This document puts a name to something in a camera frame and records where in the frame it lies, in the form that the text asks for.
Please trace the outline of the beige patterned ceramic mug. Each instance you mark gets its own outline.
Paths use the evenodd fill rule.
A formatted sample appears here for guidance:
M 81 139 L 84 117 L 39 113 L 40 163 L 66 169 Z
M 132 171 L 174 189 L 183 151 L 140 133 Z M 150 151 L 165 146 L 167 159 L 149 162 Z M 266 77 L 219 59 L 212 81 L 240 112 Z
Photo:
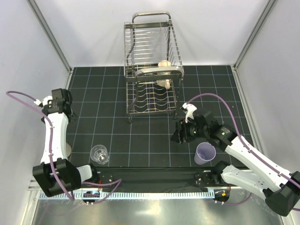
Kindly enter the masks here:
M 171 62 L 167 61 L 167 60 L 163 60 L 158 63 L 158 66 L 159 67 L 168 67 L 168 66 L 171 66 Z M 169 74 L 170 74 L 169 72 L 158 73 L 158 75 L 169 75 Z M 170 79 L 157 80 L 156 84 L 160 87 L 164 87 L 166 90 L 169 90 L 170 86 L 171 86 L 171 80 Z

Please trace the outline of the tan mug lilac inside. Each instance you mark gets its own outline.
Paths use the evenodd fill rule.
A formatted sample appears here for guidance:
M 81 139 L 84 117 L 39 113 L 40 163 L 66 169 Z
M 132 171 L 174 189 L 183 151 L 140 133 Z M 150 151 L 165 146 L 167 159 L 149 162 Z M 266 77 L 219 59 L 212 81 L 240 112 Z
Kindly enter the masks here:
M 71 153 L 72 153 L 72 148 L 68 143 L 66 143 L 66 156 L 69 157 Z

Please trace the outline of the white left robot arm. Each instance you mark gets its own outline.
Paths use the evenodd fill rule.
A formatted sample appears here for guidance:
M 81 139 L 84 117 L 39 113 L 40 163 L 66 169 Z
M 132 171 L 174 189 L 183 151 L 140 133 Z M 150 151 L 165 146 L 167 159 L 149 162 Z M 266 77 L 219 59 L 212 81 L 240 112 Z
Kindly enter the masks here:
M 72 95 L 67 89 L 54 89 L 40 103 L 45 124 L 45 148 L 40 165 L 33 167 L 33 177 L 47 197 L 72 192 L 84 183 L 94 188 L 99 183 L 97 170 L 92 164 L 74 166 L 68 160 L 66 141 L 69 123 L 77 119 L 72 110 Z

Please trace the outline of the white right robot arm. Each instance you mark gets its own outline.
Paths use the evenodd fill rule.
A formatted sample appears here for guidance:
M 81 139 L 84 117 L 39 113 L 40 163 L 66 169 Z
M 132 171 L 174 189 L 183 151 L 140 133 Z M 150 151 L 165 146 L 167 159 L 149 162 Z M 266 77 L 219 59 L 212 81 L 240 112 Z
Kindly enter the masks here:
M 218 122 L 211 112 L 194 114 L 176 122 L 171 140 L 189 143 L 203 138 L 212 146 L 233 156 L 252 173 L 244 172 L 224 161 L 219 162 L 211 174 L 212 182 L 239 186 L 262 198 L 275 213 L 286 217 L 300 200 L 300 173 L 290 172 L 277 165 L 234 129 Z

